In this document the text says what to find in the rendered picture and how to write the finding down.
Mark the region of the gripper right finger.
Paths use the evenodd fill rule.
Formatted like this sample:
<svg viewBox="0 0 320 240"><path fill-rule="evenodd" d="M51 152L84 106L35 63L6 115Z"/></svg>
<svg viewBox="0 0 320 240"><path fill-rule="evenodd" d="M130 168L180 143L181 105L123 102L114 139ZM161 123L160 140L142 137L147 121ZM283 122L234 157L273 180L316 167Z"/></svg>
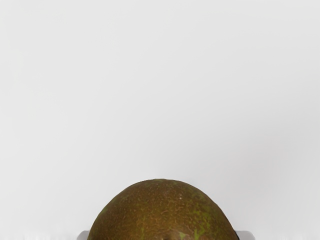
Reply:
<svg viewBox="0 0 320 240"><path fill-rule="evenodd" d="M239 240L256 240L255 236L251 231L247 230L236 230L235 231Z"/></svg>

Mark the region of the brown green round fruit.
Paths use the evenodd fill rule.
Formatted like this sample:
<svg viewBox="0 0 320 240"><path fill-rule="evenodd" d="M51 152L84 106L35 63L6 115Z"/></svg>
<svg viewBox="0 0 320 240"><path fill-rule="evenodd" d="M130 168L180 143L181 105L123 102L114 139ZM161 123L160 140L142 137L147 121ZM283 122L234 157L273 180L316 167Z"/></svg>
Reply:
<svg viewBox="0 0 320 240"><path fill-rule="evenodd" d="M151 179L117 194L98 214L87 240L240 240L221 208L200 189Z"/></svg>

